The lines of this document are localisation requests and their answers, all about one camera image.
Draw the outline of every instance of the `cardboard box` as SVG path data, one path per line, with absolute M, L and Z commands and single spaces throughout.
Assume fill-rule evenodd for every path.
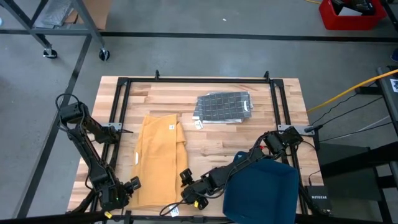
M 111 9 L 113 0 L 83 0 L 91 18 L 98 29 L 105 30 L 106 20 Z M 83 20 L 79 17 L 76 10 L 67 17 L 65 23 L 83 24 Z

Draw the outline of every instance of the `wooden table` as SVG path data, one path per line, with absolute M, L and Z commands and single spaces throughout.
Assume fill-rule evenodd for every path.
M 118 78 L 102 77 L 101 79 L 92 114 L 92 117 L 99 123 L 108 122 Z M 292 124 L 308 124 L 299 80 L 297 78 L 285 78 L 284 85 Z M 254 105 L 252 118 L 245 119 L 241 124 L 204 124 L 203 129 L 197 130 L 192 120 L 197 96 L 205 95 L 212 91 L 249 91 Z M 277 96 L 283 124 L 284 115 L 278 89 Z M 120 96 L 116 114 L 120 114 L 122 98 L 123 94 Z M 177 114 L 187 139 L 188 166 L 193 172 L 194 180 L 214 167 L 229 164 L 238 151 L 248 151 L 262 133 L 276 130 L 268 84 L 133 83 L 129 93 L 123 128 L 134 131 L 134 134 L 122 134 L 115 171 L 116 176 L 123 182 L 131 178 L 132 155 L 141 123 L 147 114 L 154 116 Z M 304 138 L 306 141 L 313 143 L 312 138 Z M 101 155 L 102 145 L 94 143 L 94 146 L 98 154 Z M 308 176 L 320 170 L 317 154 L 312 146 L 301 143 L 297 155 L 303 185 L 308 185 Z M 83 159 L 80 159 L 68 210 L 76 208 L 88 194 L 89 190 L 84 185 L 87 172 L 87 165 Z M 318 172 L 312 175 L 311 181 L 313 185 L 323 185 L 321 173 Z M 223 197 L 220 197 L 210 200 L 209 205 L 202 211 L 189 205 L 181 205 L 179 210 L 181 216 L 223 217 L 222 204 Z M 161 208 L 135 209 L 132 210 L 132 215 L 159 215 Z M 115 210 L 112 213 L 117 214 L 120 211 Z M 301 213 L 299 202 L 297 202 L 297 213 Z

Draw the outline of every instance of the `gray floor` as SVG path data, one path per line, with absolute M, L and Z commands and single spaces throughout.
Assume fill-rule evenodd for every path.
M 18 1 L 30 14 L 38 1 Z M 387 19 L 367 32 L 328 31 L 316 4 L 288 1 L 114 1 L 107 30 L 140 32 L 204 32 L 275 35 L 396 36 Z M 18 28 L 3 9 L 4 27 Z M 37 162 L 37 155 L 55 114 L 54 99 L 67 87 L 84 37 L 49 37 L 60 58 L 41 57 L 42 48 L 28 35 L 0 35 L 0 218 L 13 217 Z M 394 44 L 289 42 L 271 40 L 215 40 L 107 37 L 111 52 L 107 62 L 98 59 L 99 45 L 92 42 L 74 94 L 91 109 L 102 75 L 163 75 L 272 77 L 300 79 L 307 108 L 375 76 L 375 69 L 394 64 L 389 56 Z M 328 117 L 362 105 L 375 96 L 357 96 Z M 315 121 L 326 108 L 309 114 Z M 387 116 L 379 101 L 326 125 L 321 139 L 359 130 Z M 333 142 L 377 147 L 396 136 L 391 126 Z M 57 136 L 50 160 L 29 211 L 30 216 L 63 213 L 67 207 L 79 154 L 63 133 Z M 396 210 L 396 192 L 388 192 Z M 379 220 L 374 203 L 334 200 L 340 217 Z

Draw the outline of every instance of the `navy fabric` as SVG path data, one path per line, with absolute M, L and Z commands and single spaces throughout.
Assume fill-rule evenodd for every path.
M 238 152 L 234 160 L 245 154 Z M 298 196 L 297 170 L 280 162 L 262 159 L 228 181 L 223 213 L 240 224 L 293 224 Z

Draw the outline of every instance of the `caster wheel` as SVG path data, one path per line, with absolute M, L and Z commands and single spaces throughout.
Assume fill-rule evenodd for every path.
M 101 61 L 107 61 L 109 59 L 109 57 L 111 56 L 111 53 L 108 50 L 99 50 L 99 59 L 101 59 Z
M 47 53 L 46 50 L 43 51 L 43 57 L 49 58 L 49 59 L 55 59 L 58 57 L 58 53 L 54 50 L 51 50 L 51 55 Z

